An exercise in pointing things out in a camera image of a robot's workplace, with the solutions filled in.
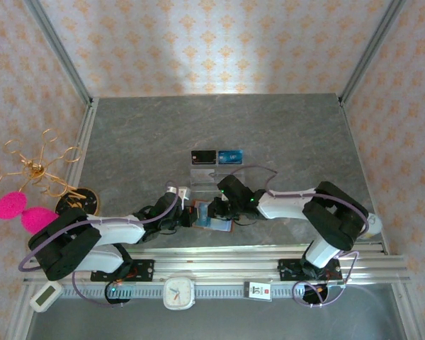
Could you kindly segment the brown leather card holder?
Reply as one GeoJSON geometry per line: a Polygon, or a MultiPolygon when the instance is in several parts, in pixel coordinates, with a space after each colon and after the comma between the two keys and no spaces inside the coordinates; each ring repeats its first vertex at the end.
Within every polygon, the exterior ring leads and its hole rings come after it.
{"type": "Polygon", "coordinates": [[[198,218],[193,223],[194,227],[202,228],[205,230],[212,230],[218,232],[231,232],[233,223],[231,220],[221,220],[208,216],[208,201],[195,200],[194,207],[197,209],[198,218]]]}

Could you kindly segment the clear acrylic card stand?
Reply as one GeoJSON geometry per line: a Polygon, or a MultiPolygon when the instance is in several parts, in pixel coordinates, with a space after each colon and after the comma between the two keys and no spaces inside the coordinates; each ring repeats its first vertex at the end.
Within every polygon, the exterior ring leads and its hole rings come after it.
{"type": "MultiPolygon", "coordinates": [[[[215,150],[216,149],[199,149],[199,150],[215,150]]],[[[220,165],[218,158],[216,164],[213,165],[192,165],[190,170],[191,188],[195,191],[215,191],[217,184],[223,180],[224,177],[237,170],[241,165],[220,165]]]]}

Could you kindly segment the blue credit card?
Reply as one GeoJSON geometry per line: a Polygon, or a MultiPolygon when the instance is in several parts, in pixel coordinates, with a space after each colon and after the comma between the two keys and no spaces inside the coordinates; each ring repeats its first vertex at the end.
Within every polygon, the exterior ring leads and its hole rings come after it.
{"type": "Polygon", "coordinates": [[[219,150],[217,152],[218,164],[220,165],[232,165],[243,164],[244,153],[241,149],[236,150],[219,150]]]}

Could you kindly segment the black credit card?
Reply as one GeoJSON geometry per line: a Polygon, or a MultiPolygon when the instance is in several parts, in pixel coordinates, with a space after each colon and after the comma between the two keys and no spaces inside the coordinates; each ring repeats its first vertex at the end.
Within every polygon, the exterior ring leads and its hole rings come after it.
{"type": "Polygon", "coordinates": [[[217,161],[217,152],[215,150],[192,150],[192,165],[213,165],[217,161]]]}

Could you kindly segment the white square clock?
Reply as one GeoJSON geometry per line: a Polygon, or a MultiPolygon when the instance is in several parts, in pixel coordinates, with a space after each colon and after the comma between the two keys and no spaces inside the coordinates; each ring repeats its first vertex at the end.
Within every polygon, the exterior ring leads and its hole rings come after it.
{"type": "Polygon", "coordinates": [[[195,285],[190,278],[170,278],[164,284],[163,303],[168,310],[188,310],[196,303],[195,298],[195,285]]]}

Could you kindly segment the black round gold-rimmed disc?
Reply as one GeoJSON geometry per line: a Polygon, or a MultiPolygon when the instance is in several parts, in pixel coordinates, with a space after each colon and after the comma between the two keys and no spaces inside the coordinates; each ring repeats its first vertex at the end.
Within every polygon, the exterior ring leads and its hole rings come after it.
{"type": "Polygon", "coordinates": [[[58,200],[55,212],[61,215],[70,208],[81,208],[86,214],[95,215],[99,210],[98,196],[88,188],[69,190],[58,200]]]}

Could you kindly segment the white tag with red mark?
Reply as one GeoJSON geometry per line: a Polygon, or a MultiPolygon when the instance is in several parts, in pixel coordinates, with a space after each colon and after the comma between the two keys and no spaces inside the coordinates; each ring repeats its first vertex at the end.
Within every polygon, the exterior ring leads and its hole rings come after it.
{"type": "Polygon", "coordinates": [[[271,284],[254,281],[244,282],[244,298],[251,300],[260,300],[265,302],[272,301],[271,284]]]}

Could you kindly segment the pink fuzzy ball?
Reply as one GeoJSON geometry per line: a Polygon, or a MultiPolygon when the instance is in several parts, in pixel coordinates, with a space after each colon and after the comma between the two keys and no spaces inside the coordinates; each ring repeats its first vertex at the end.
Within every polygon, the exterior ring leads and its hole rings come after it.
{"type": "Polygon", "coordinates": [[[19,216],[26,205],[26,194],[19,191],[7,193],[0,199],[0,219],[11,220],[19,216]]]}
{"type": "Polygon", "coordinates": [[[27,232],[37,234],[58,217],[59,215],[57,213],[48,208],[33,207],[21,213],[21,223],[27,232]]]}

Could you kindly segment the yellow tin can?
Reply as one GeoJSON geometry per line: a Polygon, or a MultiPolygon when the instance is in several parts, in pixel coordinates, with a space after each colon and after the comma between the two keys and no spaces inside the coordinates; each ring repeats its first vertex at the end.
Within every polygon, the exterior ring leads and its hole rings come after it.
{"type": "Polygon", "coordinates": [[[381,219],[374,213],[368,213],[367,224],[365,224],[361,230],[359,239],[370,239],[371,237],[377,236],[381,233],[383,224],[381,219]]]}

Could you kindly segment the white digital timer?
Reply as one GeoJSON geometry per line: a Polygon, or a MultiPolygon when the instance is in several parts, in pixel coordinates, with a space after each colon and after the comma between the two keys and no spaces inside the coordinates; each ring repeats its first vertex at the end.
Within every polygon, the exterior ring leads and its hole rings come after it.
{"type": "Polygon", "coordinates": [[[57,281],[48,281],[30,299],[30,306],[35,312],[46,312],[47,309],[61,296],[63,286],[57,281]]]}

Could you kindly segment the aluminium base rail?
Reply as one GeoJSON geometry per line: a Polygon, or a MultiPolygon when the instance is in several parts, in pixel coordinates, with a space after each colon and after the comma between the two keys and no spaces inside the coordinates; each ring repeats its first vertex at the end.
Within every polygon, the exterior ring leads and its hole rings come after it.
{"type": "MultiPolygon", "coordinates": [[[[199,284],[237,284],[247,280],[276,282],[280,259],[297,259],[307,246],[260,245],[191,248],[131,249],[135,259],[152,259],[153,280],[162,282],[174,276],[189,277],[199,284]]],[[[357,244],[357,261],[352,256],[340,259],[341,273],[351,273],[350,284],[409,282],[406,261],[388,255],[381,244],[357,244]]]]}

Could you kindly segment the aluminium frame post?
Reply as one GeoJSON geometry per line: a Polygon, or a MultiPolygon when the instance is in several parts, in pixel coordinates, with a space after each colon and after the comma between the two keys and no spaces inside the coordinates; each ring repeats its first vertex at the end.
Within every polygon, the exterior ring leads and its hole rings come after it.
{"type": "Polygon", "coordinates": [[[357,65],[355,66],[350,78],[346,82],[344,90],[338,97],[339,105],[344,107],[349,102],[354,91],[359,85],[363,78],[367,68],[369,68],[374,56],[382,46],[386,35],[390,32],[390,29],[407,0],[390,0],[387,9],[385,10],[379,24],[376,26],[374,33],[372,34],[368,44],[366,45],[357,65]]]}
{"type": "Polygon", "coordinates": [[[23,2],[28,7],[36,23],[40,26],[40,29],[42,30],[46,41],[49,43],[50,47],[52,48],[52,51],[55,53],[56,57],[60,61],[77,94],[80,96],[80,98],[86,105],[90,105],[93,99],[89,91],[87,90],[84,82],[82,81],[76,67],[74,66],[74,63],[71,57],[69,56],[69,53],[64,47],[61,38],[57,34],[57,31],[55,30],[55,27],[53,26],[49,16],[47,15],[41,1],[23,0],[23,2]]]}

